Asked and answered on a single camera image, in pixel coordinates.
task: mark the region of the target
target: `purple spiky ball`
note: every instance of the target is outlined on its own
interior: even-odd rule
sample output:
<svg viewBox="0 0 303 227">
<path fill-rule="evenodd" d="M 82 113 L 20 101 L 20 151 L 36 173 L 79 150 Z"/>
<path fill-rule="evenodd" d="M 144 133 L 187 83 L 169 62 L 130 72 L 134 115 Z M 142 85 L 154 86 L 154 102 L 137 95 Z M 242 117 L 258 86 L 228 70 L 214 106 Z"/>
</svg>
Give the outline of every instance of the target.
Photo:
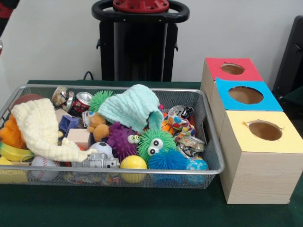
<svg viewBox="0 0 303 227">
<path fill-rule="evenodd" d="M 118 158 L 120 162 L 130 155 L 137 154 L 137 143 L 130 143 L 129 136 L 136 136 L 137 132 L 132 130 L 132 127 L 127 128 L 116 122 L 109 127 L 108 145 L 113 149 L 114 157 Z"/>
</svg>

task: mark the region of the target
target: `yellow washcloth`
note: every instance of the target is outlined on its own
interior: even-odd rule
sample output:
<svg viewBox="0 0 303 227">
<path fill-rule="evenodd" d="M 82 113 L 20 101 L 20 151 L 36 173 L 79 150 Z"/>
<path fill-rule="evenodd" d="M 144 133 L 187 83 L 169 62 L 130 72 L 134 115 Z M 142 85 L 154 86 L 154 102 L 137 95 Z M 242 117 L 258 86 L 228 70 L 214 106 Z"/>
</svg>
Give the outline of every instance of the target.
<svg viewBox="0 0 303 227">
<path fill-rule="evenodd" d="M 27 147 L 36 155 L 60 162 L 82 162 L 95 149 L 81 151 L 67 138 L 58 146 L 58 122 L 53 104 L 47 98 L 14 106 L 11 110 Z"/>
</svg>

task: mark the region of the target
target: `metal basket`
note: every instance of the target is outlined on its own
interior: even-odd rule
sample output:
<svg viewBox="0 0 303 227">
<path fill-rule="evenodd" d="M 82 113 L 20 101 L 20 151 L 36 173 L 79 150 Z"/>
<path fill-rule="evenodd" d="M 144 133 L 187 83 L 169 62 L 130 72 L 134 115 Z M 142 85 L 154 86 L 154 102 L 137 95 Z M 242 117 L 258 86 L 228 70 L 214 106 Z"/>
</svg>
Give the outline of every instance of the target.
<svg viewBox="0 0 303 227">
<path fill-rule="evenodd" d="M 38 94 L 51 98 L 57 85 L 25 85 L 17 88 L 0 111 L 0 125 L 8 118 L 13 103 L 21 95 Z M 95 94 L 101 90 L 112 90 L 123 93 L 127 87 L 82 87 L 65 86 L 76 93 L 86 91 Z M 205 94 L 193 89 L 152 88 L 163 104 L 165 110 L 176 105 L 194 108 L 196 137 L 206 143 L 203 159 L 208 163 L 209 170 L 156 170 L 156 169 L 107 169 L 83 167 L 38 167 L 38 166 L 0 166 L 0 183 L 31 184 L 31 185 L 82 185 L 82 186 L 114 186 L 114 187 L 160 187 L 160 188 L 202 188 L 208 187 L 216 174 L 224 169 L 224 161 L 214 123 Z M 50 181 L 37 180 L 33 172 L 55 175 Z M 26 175 L 27 180 L 18 179 Z M 128 183 L 121 175 L 144 178 L 139 183 Z"/>
</svg>

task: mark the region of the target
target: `green table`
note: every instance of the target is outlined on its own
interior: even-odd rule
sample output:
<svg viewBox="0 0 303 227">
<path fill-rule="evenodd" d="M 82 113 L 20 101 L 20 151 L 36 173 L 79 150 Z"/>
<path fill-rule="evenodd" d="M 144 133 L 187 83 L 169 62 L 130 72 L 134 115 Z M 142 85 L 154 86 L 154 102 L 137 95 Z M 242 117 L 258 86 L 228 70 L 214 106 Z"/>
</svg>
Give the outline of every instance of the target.
<svg viewBox="0 0 303 227">
<path fill-rule="evenodd" d="M 126 87 L 135 82 L 29 83 Z M 200 83 L 143 84 L 200 88 Z M 0 227 L 302 227 L 303 178 L 289 205 L 228 205 L 218 176 L 206 190 L 0 185 L 0 214 Z"/>
</svg>

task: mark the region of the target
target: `box with hole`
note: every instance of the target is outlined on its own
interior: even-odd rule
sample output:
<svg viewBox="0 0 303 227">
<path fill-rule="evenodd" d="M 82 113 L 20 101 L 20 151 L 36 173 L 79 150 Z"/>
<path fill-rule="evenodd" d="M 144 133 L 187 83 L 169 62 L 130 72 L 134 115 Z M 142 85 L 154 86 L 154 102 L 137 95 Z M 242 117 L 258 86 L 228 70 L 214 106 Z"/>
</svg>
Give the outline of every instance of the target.
<svg viewBox="0 0 303 227">
<path fill-rule="evenodd" d="M 283 111 L 267 85 L 261 81 L 217 78 L 209 102 L 219 137 L 226 110 Z"/>
<path fill-rule="evenodd" d="M 303 140 L 284 112 L 226 111 L 220 179 L 229 204 L 287 204 L 303 168 Z"/>
<path fill-rule="evenodd" d="M 206 58 L 201 90 L 205 92 L 208 101 L 211 99 L 217 78 L 233 81 L 263 81 L 249 58 Z"/>
</svg>

